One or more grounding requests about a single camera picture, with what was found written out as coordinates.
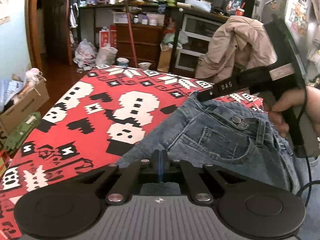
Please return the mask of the person's right hand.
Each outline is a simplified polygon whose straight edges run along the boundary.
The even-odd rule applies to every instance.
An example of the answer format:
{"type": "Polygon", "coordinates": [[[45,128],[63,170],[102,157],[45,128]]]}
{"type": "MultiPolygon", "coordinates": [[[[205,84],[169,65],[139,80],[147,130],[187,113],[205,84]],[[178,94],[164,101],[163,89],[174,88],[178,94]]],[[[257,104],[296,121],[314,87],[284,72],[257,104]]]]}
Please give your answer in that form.
{"type": "Polygon", "coordinates": [[[289,89],[282,94],[273,106],[269,106],[265,100],[263,101],[264,110],[267,111],[270,122],[274,124],[281,137],[287,137],[290,129],[281,113],[292,106],[303,105],[305,102],[305,111],[311,119],[317,137],[319,137],[319,89],[310,86],[306,86],[305,90],[300,88],[289,89]]]}

